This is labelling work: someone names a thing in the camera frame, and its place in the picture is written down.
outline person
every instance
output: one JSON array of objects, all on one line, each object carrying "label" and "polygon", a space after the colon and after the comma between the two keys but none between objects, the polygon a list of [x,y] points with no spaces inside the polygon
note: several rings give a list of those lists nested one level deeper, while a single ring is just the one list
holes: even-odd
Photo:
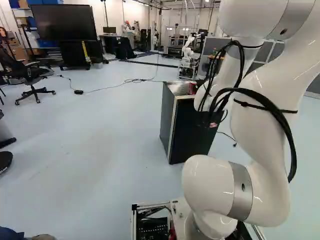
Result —
[{"label": "person", "polygon": [[24,232],[15,232],[14,230],[0,226],[1,240],[57,240],[54,236],[49,234],[41,234],[33,237],[25,237]]}]

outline white wall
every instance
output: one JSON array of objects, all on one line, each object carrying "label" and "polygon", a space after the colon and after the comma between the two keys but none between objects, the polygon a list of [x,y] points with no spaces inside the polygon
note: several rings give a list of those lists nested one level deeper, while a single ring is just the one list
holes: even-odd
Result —
[{"label": "white wall", "polygon": [[[64,4],[86,4],[93,8],[95,28],[98,34],[103,33],[103,27],[107,26],[105,7],[100,0],[64,0]],[[116,27],[118,34],[121,34],[123,19],[134,26],[134,20],[140,22],[140,28],[148,28],[148,7],[133,0],[106,0],[106,12],[109,27]]]},{"label": "white wall", "polygon": [[163,10],[162,11],[162,28],[161,28],[161,44],[163,44],[167,26],[174,27],[175,24],[179,24],[182,27],[189,28],[199,28],[199,29],[208,29],[209,21],[211,17],[209,33],[214,33],[216,36],[222,36],[222,31],[217,26],[217,20],[219,19],[219,9],[214,8],[212,15],[211,9],[188,9],[187,19],[186,19],[186,9],[181,10]]},{"label": "white wall", "polygon": [[19,41],[22,43],[22,38],[19,34],[18,26],[12,13],[9,0],[0,0],[0,24],[7,31],[12,31],[15,36],[18,36]]}]

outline cardboard box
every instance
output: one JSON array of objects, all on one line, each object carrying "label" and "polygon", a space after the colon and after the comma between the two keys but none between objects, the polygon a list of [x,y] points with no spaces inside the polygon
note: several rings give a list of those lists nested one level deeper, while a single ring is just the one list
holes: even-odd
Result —
[{"label": "cardboard box", "polygon": [[[20,46],[19,41],[16,38],[9,39],[8,43],[12,47]],[[2,40],[1,44],[2,44],[2,46],[7,46],[7,43],[4,40]]]},{"label": "cardboard box", "polygon": [[27,25],[27,18],[26,17],[16,17],[16,21],[18,25]]},{"label": "cardboard box", "polygon": [[[10,52],[10,49],[8,48],[8,46],[4,46],[4,48],[6,49],[7,53],[11,55],[11,52]],[[14,57],[16,60],[21,60],[21,59],[25,59],[23,61],[24,64],[27,64],[28,63],[28,56],[26,54],[26,51],[23,49],[22,46],[13,46],[11,47],[11,50],[14,54]]]},{"label": "cardboard box", "polygon": [[19,0],[18,2],[19,2],[19,6],[21,9],[28,9],[29,8],[27,0]]},{"label": "cardboard box", "polygon": [[[39,49],[39,48],[32,48],[32,51],[33,51],[34,55],[45,54],[45,51],[43,49]],[[28,55],[32,54],[30,49],[27,49],[27,53],[28,53]]]}]

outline black pedestal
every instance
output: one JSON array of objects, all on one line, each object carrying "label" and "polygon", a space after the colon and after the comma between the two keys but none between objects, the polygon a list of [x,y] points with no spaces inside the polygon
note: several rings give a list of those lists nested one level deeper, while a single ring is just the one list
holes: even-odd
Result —
[{"label": "black pedestal", "polygon": [[90,69],[90,64],[86,61],[82,41],[61,41],[59,47],[63,59],[63,64],[60,65],[61,70],[64,67]]},{"label": "black pedestal", "polygon": [[169,164],[184,163],[193,155],[208,155],[223,112],[208,122],[207,112],[194,109],[188,81],[163,83],[160,139]]}]

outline light blue floor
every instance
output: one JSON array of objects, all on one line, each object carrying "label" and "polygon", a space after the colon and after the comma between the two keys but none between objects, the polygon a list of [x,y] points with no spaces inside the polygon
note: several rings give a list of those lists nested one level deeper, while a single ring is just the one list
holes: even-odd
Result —
[{"label": "light blue floor", "polygon": [[[72,78],[74,88],[90,91],[155,72],[155,66],[113,61],[102,69],[61,73]],[[159,67],[155,80],[176,76],[176,68]],[[75,95],[60,77],[35,85],[43,86],[57,95],[40,95],[40,104],[30,97],[20,106],[14,100],[28,87],[3,88],[4,119],[17,142],[5,148],[14,161],[0,176],[0,226],[59,240],[129,240],[131,204],[183,195],[183,165],[168,164],[159,140],[162,83],[129,83],[86,95]],[[316,239],[319,233],[320,193],[311,187],[320,180],[319,109],[319,100],[303,98],[293,126],[298,171],[291,185],[291,216],[265,230],[268,240]],[[230,132],[227,120],[219,130]],[[217,134],[209,155],[249,162],[232,144]]]}]

